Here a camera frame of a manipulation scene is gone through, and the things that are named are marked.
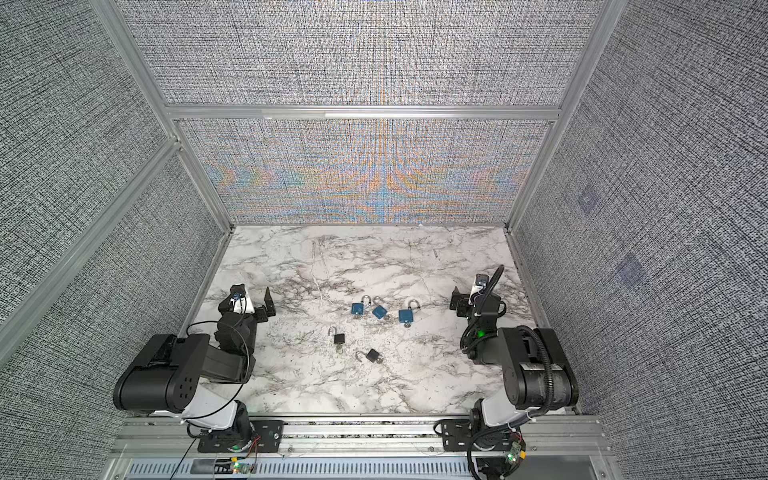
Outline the blue padlock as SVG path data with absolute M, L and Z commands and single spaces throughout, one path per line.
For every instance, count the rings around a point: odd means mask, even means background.
M 350 313 L 355 316 L 363 316 L 366 308 L 372 303 L 372 299 L 369 295 L 363 295 L 358 302 L 353 302 L 351 305 Z
M 375 296 L 372 299 L 372 302 L 374 305 L 372 310 L 373 315 L 379 320 L 384 319 L 388 314 L 388 310 L 384 305 L 384 300 L 380 296 Z
M 405 328 L 410 328 L 414 322 L 415 311 L 420 309 L 421 304 L 417 299 L 409 300 L 407 306 L 398 311 L 399 323 Z

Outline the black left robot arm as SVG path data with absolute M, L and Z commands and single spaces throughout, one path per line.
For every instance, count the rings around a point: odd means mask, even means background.
M 280 421 L 254 423 L 245 404 L 208 390 L 208 384 L 244 386 L 255 367 L 258 325 L 276 315 L 271 292 L 252 301 L 247 287 L 235 284 L 219 303 L 221 317 L 207 333 L 150 338 L 116 382 L 113 403 L 119 410 L 178 414 L 200 453 L 274 451 Z

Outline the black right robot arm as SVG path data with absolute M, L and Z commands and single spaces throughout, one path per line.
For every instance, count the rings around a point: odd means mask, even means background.
M 446 439 L 469 438 L 578 403 L 578 382 L 554 330 L 499 324 L 507 311 L 494 292 L 502 273 L 498 268 L 491 276 L 478 274 L 468 293 L 451 294 L 449 309 L 467 320 L 460 351 L 477 365 L 500 367 L 502 387 L 475 403 L 467 424 L 443 426 Z

